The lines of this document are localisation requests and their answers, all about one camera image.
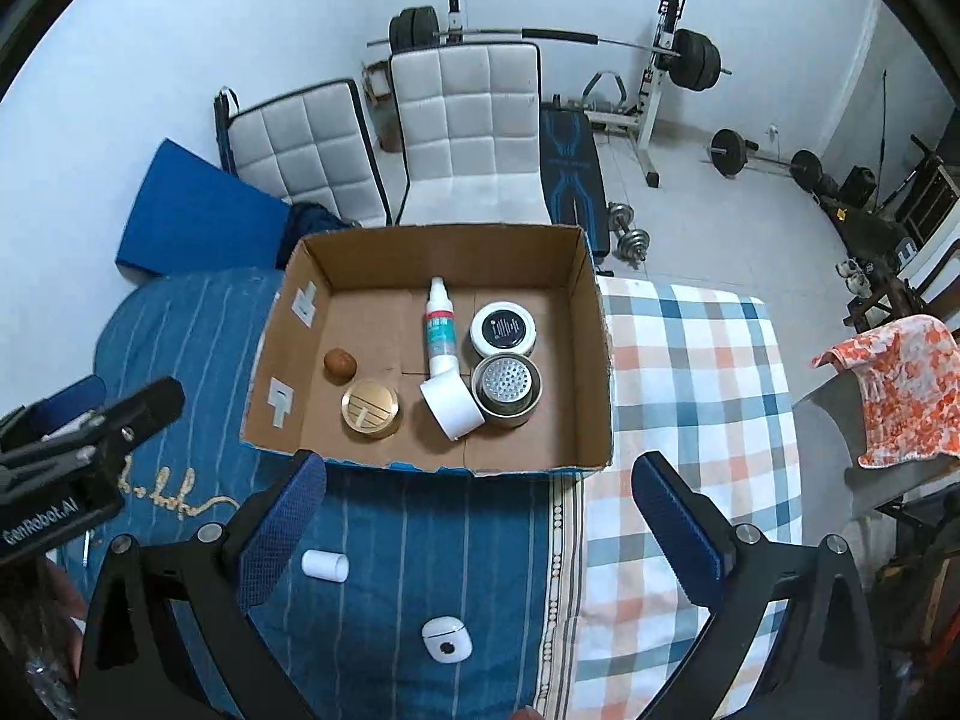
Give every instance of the black weight plate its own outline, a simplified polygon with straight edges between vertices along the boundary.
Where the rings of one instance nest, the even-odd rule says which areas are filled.
[[[696,32],[678,29],[673,35],[673,50],[680,56],[670,62],[670,80],[682,89],[692,89],[704,71],[704,43]]]
[[[394,52],[409,52],[414,47],[414,14],[416,8],[405,7],[397,16],[397,46]]]
[[[397,53],[400,50],[400,16],[390,19],[390,51]]]
[[[437,20],[437,11],[433,6],[425,5],[414,10],[412,33],[415,49],[437,45],[439,31],[440,22]]]
[[[790,160],[790,175],[800,189],[813,191],[824,177],[824,168],[816,154],[801,148]]]
[[[712,87],[720,79],[720,50],[710,42],[709,37],[701,35],[706,44],[704,46],[704,71],[697,80],[694,92],[702,92]]]
[[[821,197],[837,197],[838,194],[840,194],[840,185],[837,184],[837,181],[832,175],[824,173],[823,178],[820,179],[820,183],[817,184],[813,191],[816,191]]]
[[[710,162],[728,178],[737,175],[747,164],[747,142],[733,129],[718,129],[710,141]]]
[[[704,66],[702,67],[699,76],[697,76],[697,81],[693,86],[690,87],[691,92],[702,92],[707,87],[704,84],[707,82],[707,73],[709,73],[709,57],[710,57],[710,42],[707,35],[702,35],[699,32],[693,33],[696,36],[696,39],[700,42],[700,50],[704,55]]]

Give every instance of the black cord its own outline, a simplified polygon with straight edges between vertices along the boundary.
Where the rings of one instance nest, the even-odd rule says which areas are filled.
[[[883,157],[887,152],[887,71],[883,71],[883,128],[880,132],[880,166],[877,167],[877,189],[874,190],[874,210],[880,201],[880,181],[883,178]]]

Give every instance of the white spray bottle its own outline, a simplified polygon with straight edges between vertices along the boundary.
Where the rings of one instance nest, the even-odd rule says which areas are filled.
[[[440,276],[434,276],[430,283],[430,296],[427,298],[424,314],[424,333],[430,376],[436,376],[445,370],[457,370],[460,359],[457,357],[453,303],[446,296],[446,287]]]

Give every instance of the quilted seat cushion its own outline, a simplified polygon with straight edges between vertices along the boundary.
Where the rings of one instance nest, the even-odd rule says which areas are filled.
[[[544,188],[536,173],[466,175],[414,181],[401,224],[549,224]]]
[[[539,178],[539,48],[461,44],[391,57],[403,223],[549,223]]]
[[[227,133],[237,175],[257,189],[365,227],[391,223],[352,79],[268,100],[237,114]]]

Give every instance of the gold round container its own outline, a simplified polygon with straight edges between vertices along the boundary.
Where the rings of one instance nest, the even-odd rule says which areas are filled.
[[[354,382],[347,388],[340,413],[347,427],[368,439],[384,439],[400,427],[397,391],[373,379]]]

